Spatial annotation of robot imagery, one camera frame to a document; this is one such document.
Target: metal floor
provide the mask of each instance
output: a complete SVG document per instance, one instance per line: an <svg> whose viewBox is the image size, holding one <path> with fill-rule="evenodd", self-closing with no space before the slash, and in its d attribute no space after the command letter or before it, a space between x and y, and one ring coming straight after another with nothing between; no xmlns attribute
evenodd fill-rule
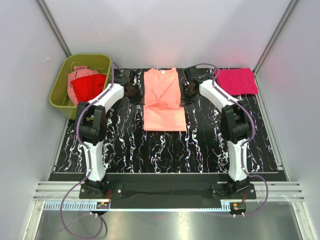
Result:
<svg viewBox="0 0 320 240"><path fill-rule="evenodd" d="M247 213L256 202L247 203ZM90 237L100 221L84 211L64 211L69 229ZM96 239L102 240L302 240L293 206L289 202L268 202L257 214L234 219L226 212L136 212L110 211L103 215L107 224ZM65 230L58 211L42 213L36 240L73 240Z"/></svg>

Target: plastic laundry basket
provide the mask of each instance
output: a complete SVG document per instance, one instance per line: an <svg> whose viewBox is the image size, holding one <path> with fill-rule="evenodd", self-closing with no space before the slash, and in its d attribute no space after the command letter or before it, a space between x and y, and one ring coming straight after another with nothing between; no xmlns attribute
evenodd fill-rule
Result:
<svg viewBox="0 0 320 240"><path fill-rule="evenodd" d="M59 109L67 118L76 118L77 107L70 101L67 93L68 75L74 71L75 66L87 66L91 70L97 70L100 74L106 74L107 79L104 88L111 82L111 59L101 54L76 54L68 57L57 76L49 96L52 106Z"/></svg>

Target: white wall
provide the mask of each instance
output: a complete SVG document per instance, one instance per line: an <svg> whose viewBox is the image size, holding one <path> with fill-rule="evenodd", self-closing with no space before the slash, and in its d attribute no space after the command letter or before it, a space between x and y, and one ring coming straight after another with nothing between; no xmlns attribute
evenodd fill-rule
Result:
<svg viewBox="0 0 320 240"><path fill-rule="evenodd" d="M300 1L258 72L280 147L320 236L320 1Z"/></svg>
<svg viewBox="0 0 320 240"><path fill-rule="evenodd" d="M255 67L289 0L45 0L72 54L121 67Z"/></svg>
<svg viewBox="0 0 320 240"><path fill-rule="evenodd" d="M0 1L0 235L22 237L64 117L49 93L65 56L34 0Z"/></svg>

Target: black and white patterned surface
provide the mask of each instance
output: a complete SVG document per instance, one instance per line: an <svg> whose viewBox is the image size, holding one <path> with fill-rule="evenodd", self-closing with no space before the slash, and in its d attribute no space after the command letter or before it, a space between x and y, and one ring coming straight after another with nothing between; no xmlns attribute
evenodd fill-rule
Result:
<svg viewBox="0 0 320 240"><path fill-rule="evenodd" d="M137 84L144 94L144 72L137 69ZM181 83L183 69L177 69ZM250 172L277 172L277 164L255 96L242 95L250 105L256 134L249 143L247 166ZM103 162L109 173L221 173L228 171L228 145L219 130L221 115L205 97L184 107L187 132L143 130L143 106L131 105L127 98L107 112L107 133L103 141ZM75 137L75 121L70 120L54 172L86 171L84 150Z"/></svg>

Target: folded magenta cloth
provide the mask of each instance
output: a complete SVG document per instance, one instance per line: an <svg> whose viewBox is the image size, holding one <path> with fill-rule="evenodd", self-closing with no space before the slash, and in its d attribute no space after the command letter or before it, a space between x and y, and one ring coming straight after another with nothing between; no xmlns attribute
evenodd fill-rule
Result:
<svg viewBox="0 0 320 240"><path fill-rule="evenodd" d="M145 131L187 131L185 109L176 68L144 73L143 129Z"/></svg>
<svg viewBox="0 0 320 240"><path fill-rule="evenodd" d="M223 90L232 96L258 94L255 76L250 68L220 69L217 82Z"/></svg>
<svg viewBox="0 0 320 240"><path fill-rule="evenodd" d="M77 78L99 74L99 72L97 70L88 69L87 66L75 66L73 69L74 71L69 73L68 75L68 86L66 88L66 91L73 105L77 106L79 101L75 94L74 86L71 84L71 82Z"/></svg>
<svg viewBox="0 0 320 240"><path fill-rule="evenodd" d="M89 102L104 90L107 75L94 74L73 80L73 91L78 102Z"/></svg>

